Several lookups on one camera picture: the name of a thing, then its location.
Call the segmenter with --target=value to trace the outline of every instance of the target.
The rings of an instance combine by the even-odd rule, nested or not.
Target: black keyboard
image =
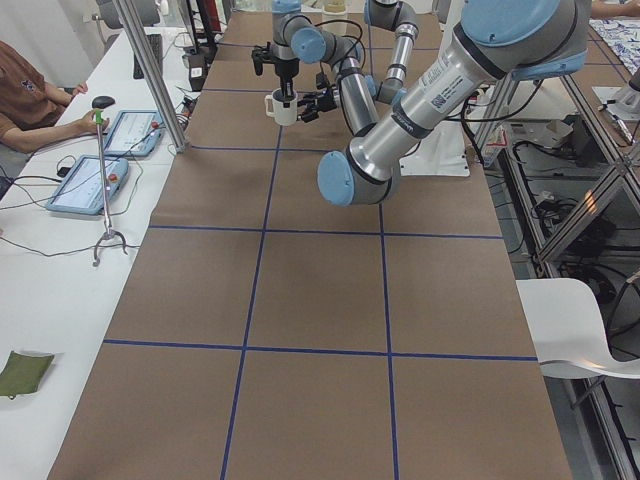
[[[162,73],[162,35],[159,33],[150,33],[147,35],[147,40],[149,41],[149,45],[151,45],[153,56],[156,57],[158,67],[160,67],[160,73]],[[144,78],[144,73],[142,73],[142,68],[135,55],[133,56],[133,78],[136,80]]]

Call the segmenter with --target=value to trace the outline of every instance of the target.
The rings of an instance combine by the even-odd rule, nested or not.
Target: tablet device
[[[109,124],[105,155],[149,155],[162,135],[162,129],[157,128],[161,123],[162,117],[155,110],[121,110]]]
[[[105,157],[111,199],[124,183],[129,162],[124,158]],[[97,215],[104,207],[100,157],[83,155],[71,167],[45,208],[54,212]]]

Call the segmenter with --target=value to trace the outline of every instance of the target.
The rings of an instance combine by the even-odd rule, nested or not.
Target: mug handle
[[[269,110],[269,101],[271,101],[271,110]],[[276,114],[273,111],[273,95],[266,95],[264,97],[264,110],[265,113],[267,114],[267,117],[275,117]]]

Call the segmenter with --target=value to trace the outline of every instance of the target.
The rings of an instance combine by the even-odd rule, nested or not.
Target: person
[[[73,98],[86,92],[85,83],[72,93],[50,84],[18,52],[0,41],[0,142],[7,147],[32,153],[51,143],[96,133],[96,110],[71,123],[55,125]]]
[[[640,17],[640,0],[624,3],[607,3],[595,0],[591,4],[591,18]]]

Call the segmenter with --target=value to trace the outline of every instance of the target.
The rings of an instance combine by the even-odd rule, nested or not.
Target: person's hand
[[[640,17],[640,0],[631,0],[622,6],[625,17]]]
[[[94,120],[96,116],[96,112],[100,110],[99,108],[94,108],[93,110],[89,110],[85,113],[82,118],[76,120],[75,123],[81,133],[97,133],[97,124]],[[109,119],[102,119],[102,130],[106,130],[109,126]]]
[[[76,88],[73,89],[73,92],[71,92],[71,96],[75,97],[78,94],[85,94],[89,91],[89,87],[87,87],[87,84],[85,82],[79,83]]]

